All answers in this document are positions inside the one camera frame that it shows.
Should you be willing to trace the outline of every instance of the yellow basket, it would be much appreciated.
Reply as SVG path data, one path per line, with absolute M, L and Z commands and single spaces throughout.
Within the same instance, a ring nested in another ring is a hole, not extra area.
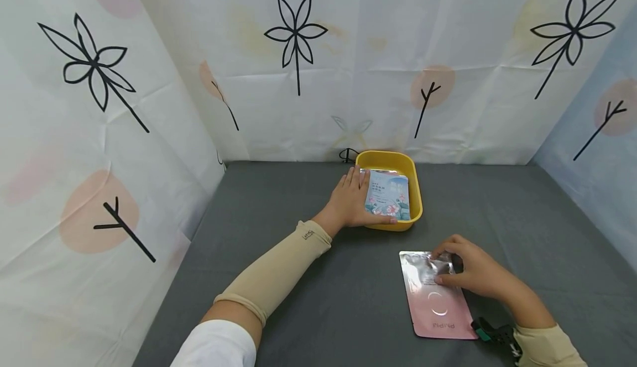
M 382 150 L 367 150 L 356 157 L 356 164 L 362 169 L 395 170 L 409 179 L 409 221 L 398 221 L 397 224 L 374 224 L 370 229 L 389 230 L 390 232 L 404 232 L 422 216 L 422 198 L 416 166 L 409 156 L 403 153 Z

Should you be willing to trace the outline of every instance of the gray table surface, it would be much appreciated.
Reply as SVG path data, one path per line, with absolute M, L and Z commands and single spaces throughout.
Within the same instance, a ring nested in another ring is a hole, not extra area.
M 214 297 L 311 219 L 347 170 L 339 163 L 234 162 L 133 364 L 169 366 Z M 403 233 L 344 229 L 269 318 L 257 366 L 512 366 L 480 341 L 419 338 L 398 252 L 453 233 L 536 290 L 590 366 L 634 365 L 637 276 L 536 166 L 418 165 L 424 212 Z M 465 292 L 474 318 L 504 308 Z

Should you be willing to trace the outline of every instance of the white sleeve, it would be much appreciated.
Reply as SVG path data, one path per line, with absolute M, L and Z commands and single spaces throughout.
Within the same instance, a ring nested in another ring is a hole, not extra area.
M 196 326 L 171 367 L 254 367 L 257 349 L 242 326 L 209 320 Z

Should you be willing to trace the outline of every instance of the fabric wall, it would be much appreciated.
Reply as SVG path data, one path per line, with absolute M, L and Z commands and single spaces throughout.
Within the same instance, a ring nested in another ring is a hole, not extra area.
M 637 6 L 534 158 L 637 271 Z
M 223 166 L 139 0 L 0 0 L 3 366 L 129 366 Z
M 504 164 L 531 159 L 635 1 L 143 0 L 225 159 Z

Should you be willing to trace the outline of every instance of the black clip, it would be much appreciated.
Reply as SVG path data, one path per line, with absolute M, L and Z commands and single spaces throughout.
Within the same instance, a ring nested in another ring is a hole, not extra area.
M 494 328 L 485 318 L 479 317 L 477 320 L 471 322 L 471 328 L 473 328 L 482 341 L 503 345 L 511 349 L 511 353 L 515 358 L 515 364 L 517 365 L 517 362 L 521 358 L 521 349 L 514 338 L 514 328 L 511 325 L 507 324 L 500 328 Z
M 356 150 L 351 149 L 351 148 L 347 148 L 347 149 L 343 149 L 343 150 L 341 150 L 341 152 L 340 152 L 340 153 L 338 153 L 338 157 L 339 157 L 340 159 L 342 159 L 342 160 L 343 160 L 343 162 L 349 162 L 349 163 L 356 162 L 356 160 L 355 160 L 355 159 L 351 159 L 351 158 L 349 158 L 349 151 L 350 151 L 350 150 L 351 150 L 351 151 L 353 151 L 353 152 L 355 152 L 356 154 L 359 154 Z

